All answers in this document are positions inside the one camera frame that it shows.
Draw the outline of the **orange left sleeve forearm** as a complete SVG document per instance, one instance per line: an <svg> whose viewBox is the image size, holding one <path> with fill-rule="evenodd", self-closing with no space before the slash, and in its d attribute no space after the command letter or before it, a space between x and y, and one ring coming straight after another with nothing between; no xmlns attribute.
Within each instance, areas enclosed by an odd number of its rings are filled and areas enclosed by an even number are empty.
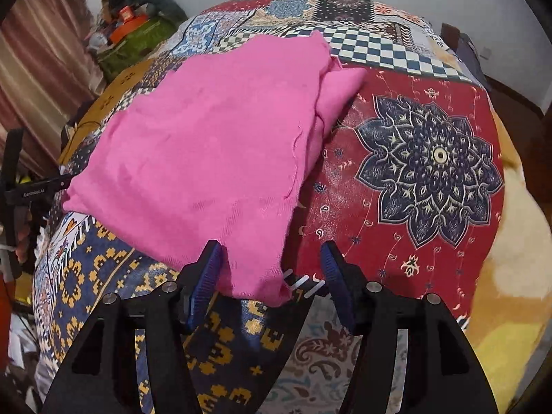
<svg viewBox="0 0 552 414"><path fill-rule="evenodd" d="M9 327L15 288L14 282L6 283L4 275L0 276L0 368L2 372L8 365Z"/></svg>

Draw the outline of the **person's left hand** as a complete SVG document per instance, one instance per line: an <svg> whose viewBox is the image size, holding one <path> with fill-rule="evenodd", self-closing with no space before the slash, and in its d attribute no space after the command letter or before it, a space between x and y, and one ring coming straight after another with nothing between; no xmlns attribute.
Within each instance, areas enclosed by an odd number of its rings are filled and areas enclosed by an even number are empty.
<svg viewBox="0 0 552 414"><path fill-rule="evenodd" d="M21 225L17 231L17 248L15 250L16 257L20 265L27 260L28 248L30 243L30 221L32 220L32 214L29 209L24 213Z"/></svg>

